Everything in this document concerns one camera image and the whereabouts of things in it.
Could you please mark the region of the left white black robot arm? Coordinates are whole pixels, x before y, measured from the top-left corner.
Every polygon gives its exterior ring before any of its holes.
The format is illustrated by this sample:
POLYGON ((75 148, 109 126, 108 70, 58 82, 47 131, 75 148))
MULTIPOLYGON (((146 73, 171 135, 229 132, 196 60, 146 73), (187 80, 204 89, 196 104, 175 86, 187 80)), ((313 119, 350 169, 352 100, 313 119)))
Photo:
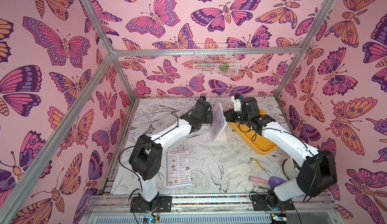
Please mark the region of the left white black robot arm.
POLYGON ((133 146, 129 164, 140 178, 141 194, 145 202, 152 203, 159 192, 155 176, 160 170, 162 155, 171 145, 183 137, 213 122, 212 106, 201 96, 195 105, 183 115, 177 117, 177 122, 167 129, 148 136, 142 134, 133 146))

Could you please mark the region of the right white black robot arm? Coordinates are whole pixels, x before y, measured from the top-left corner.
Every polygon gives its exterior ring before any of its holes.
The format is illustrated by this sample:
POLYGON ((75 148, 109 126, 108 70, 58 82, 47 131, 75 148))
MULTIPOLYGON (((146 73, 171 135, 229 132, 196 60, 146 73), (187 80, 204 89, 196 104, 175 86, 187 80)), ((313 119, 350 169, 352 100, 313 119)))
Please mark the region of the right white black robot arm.
POLYGON ((294 179, 268 190, 267 200, 272 208, 293 198, 316 197, 337 183, 335 158, 330 151, 306 144, 271 116, 262 115, 255 98, 236 94, 231 100, 234 108, 224 113, 227 122, 244 124, 272 141, 300 167, 294 179))

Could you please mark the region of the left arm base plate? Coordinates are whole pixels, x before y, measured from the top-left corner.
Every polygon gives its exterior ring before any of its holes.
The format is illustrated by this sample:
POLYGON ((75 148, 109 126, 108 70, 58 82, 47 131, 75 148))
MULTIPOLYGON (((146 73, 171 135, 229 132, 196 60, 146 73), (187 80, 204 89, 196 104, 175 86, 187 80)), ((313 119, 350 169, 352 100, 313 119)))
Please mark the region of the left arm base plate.
POLYGON ((169 213, 172 208, 171 196, 157 195, 152 201, 147 202, 142 196, 135 196, 131 200, 131 213, 169 213))

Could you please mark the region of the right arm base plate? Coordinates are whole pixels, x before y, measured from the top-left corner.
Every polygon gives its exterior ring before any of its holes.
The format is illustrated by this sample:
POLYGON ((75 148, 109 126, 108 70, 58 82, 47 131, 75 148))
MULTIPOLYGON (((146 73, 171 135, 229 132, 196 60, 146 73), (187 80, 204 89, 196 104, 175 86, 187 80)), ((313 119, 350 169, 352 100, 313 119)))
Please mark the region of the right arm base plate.
POLYGON ((295 207, 291 200, 279 201, 271 195, 250 194, 249 199, 252 202, 254 211, 294 211, 295 207))

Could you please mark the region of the white yellow menu sheet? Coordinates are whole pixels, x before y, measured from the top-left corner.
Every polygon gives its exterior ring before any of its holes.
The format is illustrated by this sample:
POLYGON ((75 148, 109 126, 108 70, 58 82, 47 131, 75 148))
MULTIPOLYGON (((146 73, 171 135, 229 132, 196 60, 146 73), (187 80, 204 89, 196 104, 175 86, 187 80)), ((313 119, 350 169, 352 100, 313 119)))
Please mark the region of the white yellow menu sheet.
POLYGON ((166 157, 166 186, 172 188, 191 185, 189 150, 170 151, 166 157))

